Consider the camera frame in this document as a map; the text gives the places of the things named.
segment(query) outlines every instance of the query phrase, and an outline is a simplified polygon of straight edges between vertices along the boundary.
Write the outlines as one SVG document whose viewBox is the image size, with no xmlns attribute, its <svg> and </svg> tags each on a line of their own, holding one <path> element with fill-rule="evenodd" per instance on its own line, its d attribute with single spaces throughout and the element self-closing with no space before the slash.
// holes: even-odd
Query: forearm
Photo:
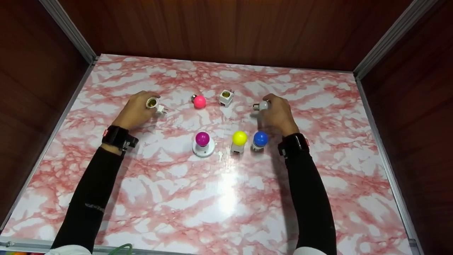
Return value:
<svg viewBox="0 0 453 255">
<path fill-rule="evenodd" d="M 52 249 L 80 245 L 93 251 L 122 161 L 116 148 L 103 145 L 96 151 L 72 196 Z"/>
<path fill-rule="evenodd" d="M 318 170 L 308 151 L 285 160 L 299 225 L 297 248 L 312 247 L 336 255 L 332 210 Z"/>
</svg>

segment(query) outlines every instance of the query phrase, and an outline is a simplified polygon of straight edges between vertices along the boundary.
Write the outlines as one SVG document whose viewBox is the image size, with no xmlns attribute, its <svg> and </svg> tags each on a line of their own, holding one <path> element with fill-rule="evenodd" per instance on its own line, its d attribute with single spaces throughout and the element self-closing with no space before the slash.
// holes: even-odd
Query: blue light bulb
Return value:
<svg viewBox="0 0 453 255">
<path fill-rule="evenodd" d="M 253 136 L 253 143 L 258 147 L 264 147 L 267 144 L 267 135 L 263 131 L 258 131 Z"/>
</svg>

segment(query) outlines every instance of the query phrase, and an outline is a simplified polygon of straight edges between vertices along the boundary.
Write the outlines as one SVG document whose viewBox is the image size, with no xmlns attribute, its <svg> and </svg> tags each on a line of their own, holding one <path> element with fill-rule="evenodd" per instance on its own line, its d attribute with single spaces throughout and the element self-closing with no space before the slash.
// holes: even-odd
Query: round white base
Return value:
<svg viewBox="0 0 453 255">
<path fill-rule="evenodd" d="M 209 157 L 214 153 L 215 147 L 216 144 L 212 139 L 209 139 L 209 143 L 205 147 L 199 146 L 196 141 L 192 143 L 193 153 L 199 157 Z"/>
</svg>

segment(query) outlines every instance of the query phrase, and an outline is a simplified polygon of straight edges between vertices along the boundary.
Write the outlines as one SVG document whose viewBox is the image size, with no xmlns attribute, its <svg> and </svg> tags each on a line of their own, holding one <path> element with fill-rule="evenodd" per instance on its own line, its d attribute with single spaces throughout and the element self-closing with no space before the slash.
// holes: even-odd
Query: yellow light bulb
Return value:
<svg viewBox="0 0 453 255">
<path fill-rule="evenodd" d="M 233 144 L 237 146 L 242 146 L 247 142 L 247 135 L 242 131 L 236 131 L 233 134 Z"/>
</svg>

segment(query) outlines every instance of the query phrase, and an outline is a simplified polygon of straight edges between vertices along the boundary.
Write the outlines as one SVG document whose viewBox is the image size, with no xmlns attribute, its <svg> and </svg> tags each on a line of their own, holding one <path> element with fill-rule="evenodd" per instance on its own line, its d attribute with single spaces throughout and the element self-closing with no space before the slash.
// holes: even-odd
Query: pink light bulb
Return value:
<svg viewBox="0 0 453 255">
<path fill-rule="evenodd" d="M 197 109 L 204 108 L 206 106 L 206 98 L 204 98 L 204 96 L 196 96 L 193 99 L 193 105 Z"/>
<path fill-rule="evenodd" d="M 200 132 L 195 136 L 195 142 L 204 147 L 209 143 L 209 135 L 206 132 Z"/>
</svg>

